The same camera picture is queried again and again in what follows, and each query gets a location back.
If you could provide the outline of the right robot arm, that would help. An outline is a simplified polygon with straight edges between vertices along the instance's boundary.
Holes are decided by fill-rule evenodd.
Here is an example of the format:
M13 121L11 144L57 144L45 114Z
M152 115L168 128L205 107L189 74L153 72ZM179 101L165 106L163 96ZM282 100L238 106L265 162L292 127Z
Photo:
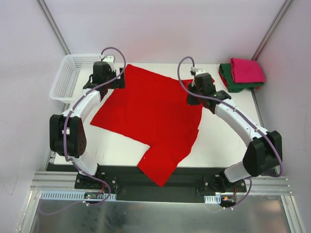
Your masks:
M187 102L201 104L225 121L242 139L247 149L243 159L223 169L208 185L217 192L228 192L236 183L257 177L280 166L282 138L277 131L270 132L247 117L224 90L217 91L211 75L203 70L191 71L193 81L188 84Z

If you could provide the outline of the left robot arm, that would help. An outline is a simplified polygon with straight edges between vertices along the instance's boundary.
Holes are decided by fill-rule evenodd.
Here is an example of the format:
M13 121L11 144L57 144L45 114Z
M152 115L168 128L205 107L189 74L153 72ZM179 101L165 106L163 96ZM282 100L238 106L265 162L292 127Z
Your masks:
M103 177L97 173L98 164L86 150L87 139L84 121L92 109L100 103L108 89L125 88L124 71L117 73L112 57L105 57L93 64L93 72L83 86L77 101L59 115L50 117L50 149L72 162L86 183L93 189L99 188Z

